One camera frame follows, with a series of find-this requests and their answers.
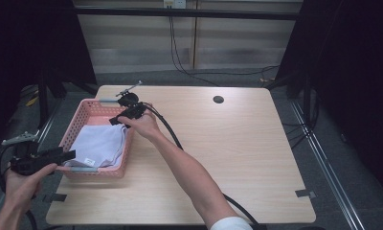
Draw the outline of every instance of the wire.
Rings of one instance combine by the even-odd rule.
[[[63,226],[60,226],[60,225],[58,225],[58,226],[51,226],[51,227],[45,228],[44,230],[54,230],[54,229],[61,228],[61,227],[63,227]]]
[[[9,148],[10,146],[6,146],[4,147],[1,152],[0,152],[0,189],[3,193],[6,192],[6,180],[4,178],[4,173],[7,171],[5,170],[5,172],[1,172],[1,164],[3,162],[3,155],[4,153],[6,152],[6,150]]]
[[[223,194],[225,199],[227,199],[228,201],[230,201],[230,203],[232,203],[234,206],[236,206],[249,220],[251,220],[252,223],[254,223],[255,225],[255,229],[267,229],[266,228],[266,225],[260,225],[257,220],[252,217],[252,215],[246,211],[246,209],[244,207],[242,207],[240,204],[238,204],[235,200],[233,200],[232,198],[230,198],[229,196]]]
[[[37,230],[38,226],[36,225],[36,220],[35,220],[33,212],[31,212],[31,210],[28,210],[25,213],[25,216],[27,216],[28,220],[30,221],[31,227],[33,228],[33,230]]]
[[[320,97],[316,92],[315,95],[316,101],[314,103],[314,108],[313,108],[313,121],[311,122],[311,130],[314,130],[317,124],[318,117],[320,115]]]
[[[1,176],[4,178],[4,175],[6,174],[7,170],[9,170],[11,168],[11,166],[8,166],[4,171],[3,173],[1,173]]]
[[[299,124],[282,123],[282,125],[287,126],[287,127],[300,127],[304,124],[303,123],[299,123]]]
[[[193,79],[197,79],[197,80],[200,80],[200,81],[204,81],[204,82],[207,82],[209,84],[212,84],[214,86],[219,86],[218,84],[212,82],[212,81],[209,81],[209,80],[205,80],[205,79],[201,79],[201,78],[198,78],[196,77],[196,75],[233,75],[233,76],[248,76],[248,75],[256,75],[256,74],[261,74],[262,76],[262,84],[260,87],[263,87],[264,86],[264,83],[265,83],[265,77],[263,75],[264,72],[266,71],[269,71],[269,70],[272,70],[274,68],[278,68],[280,67],[279,65],[272,65],[272,66],[266,66],[266,67],[263,67],[261,70],[259,71],[255,71],[255,72],[250,72],[250,73],[226,73],[226,72],[211,72],[211,73],[190,73],[188,72],[182,65],[182,62],[180,61],[180,57],[179,57],[179,54],[177,52],[177,44],[176,44],[176,38],[175,38],[175,35],[174,35],[174,26],[173,26],[173,18],[170,17],[169,18],[169,24],[170,24],[170,53],[171,53],[171,60],[173,62],[173,65],[174,67],[182,74],[185,74],[185,75],[188,75],[189,77],[193,78]],[[174,58],[174,54],[176,55],[176,58],[177,58],[177,62],[178,62],[178,65],[180,66],[177,66],[177,63],[175,61],[175,58]]]
[[[290,131],[286,132],[286,136],[287,136],[288,134],[290,134],[290,133],[296,131],[296,130],[299,129],[299,128],[300,128],[300,126],[297,126],[297,127],[293,128],[293,129],[291,129]]]
[[[298,142],[296,142],[296,144],[294,144],[292,147],[290,147],[292,150],[294,149],[294,148],[296,148],[301,142],[302,142],[302,140],[304,140],[304,138],[306,138],[306,137],[308,137],[308,135],[306,134],[306,135],[304,135]]]
[[[174,67],[180,72],[180,73],[183,73],[185,75],[188,75],[189,77],[193,78],[193,79],[197,79],[197,80],[200,80],[200,81],[204,81],[206,83],[209,83],[209,84],[212,84],[214,86],[219,86],[218,84],[212,82],[212,81],[209,81],[209,80],[205,80],[205,79],[201,79],[201,78],[198,78],[196,76],[194,76],[193,74],[190,74],[188,71],[185,70],[185,68],[183,68],[183,65],[182,65],[182,62],[180,61],[180,57],[179,57],[179,54],[177,52],[177,45],[176,45],[176,39],[175,39],[175,35],[174,35],[174,28],[173,28],[173,18],[170,17],[169,18],[169,24],[170,24],[170,53],[171,53],[171,61],[173,62],[173,65]],[[177,66],[176,64],[176,61],[174,60],[174,55],[173,55],[173,45],[174,45],[174,51],[175,51],[175,54],[177,56],[177,61],[178,61],[178,64],[180,66],[180,69],[179,67]]]
[[[171,129],[169,123],[165,120],[165,118],[154,107],[152,107],[151,104],[149,104],[149,103],[145,103],[145,104],[149,105],[149,106],[146,106],[146,108],[149,111],[151,111],[153,114],[155,114],[159,118],[159,120],[161,120],[161,122],[165,125],[165,127],[168,129],[170,135],[172,136],[174,142],[176,143],[176,146],[179,149],[183,150],[182,145],[180,144],[179,140],[177,139],[176,135],[174,134],[173,129]]]

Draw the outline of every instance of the white sleeve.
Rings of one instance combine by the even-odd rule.
[[[252,230],[243,218],[229,217],[217,221],[210,230]]]

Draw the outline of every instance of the hand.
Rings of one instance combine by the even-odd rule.
[[[150,140],[150,138],[156,136],[157,134],[161,133],[158,127],[158,124],[156,123],[156,117],[155,115],[153,115],[153,113],[149,109],[147,109],[142,115],[142,117],[138,119],[129,119],[125,116],[121,116],[121,117],[118,117],[118,121],[125,125],[129,125],[135,128],[135,130],[141,136],[147,138],[148,140]]]
[[[50,164],[40,171],[25,176],[12,170],[6,172],[6,204],[25,213],[31,208],[31,199],[40,191],[40,180],[53,172],[57,164]]]

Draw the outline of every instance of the pink basket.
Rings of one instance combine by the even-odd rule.
[[[59,146],[63,147],[63,151],[69,151],[84,125],[110,125],[109,119],[124,110],[125,107],[102,106],[96,99],[82,100]],[[58,167],[58,169],[68,178],[122,178],[133,134],[133,128],[130,128],[125,137],[122,161],[118,166],[105,168]]]

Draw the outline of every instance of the power outlet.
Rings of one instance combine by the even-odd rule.
[[[185,9],[186,8],[186,0],[174,0],[174,7],[176,9]]]
[[[164,0],[164,8],[165,9],[174,8],[174,0]]]

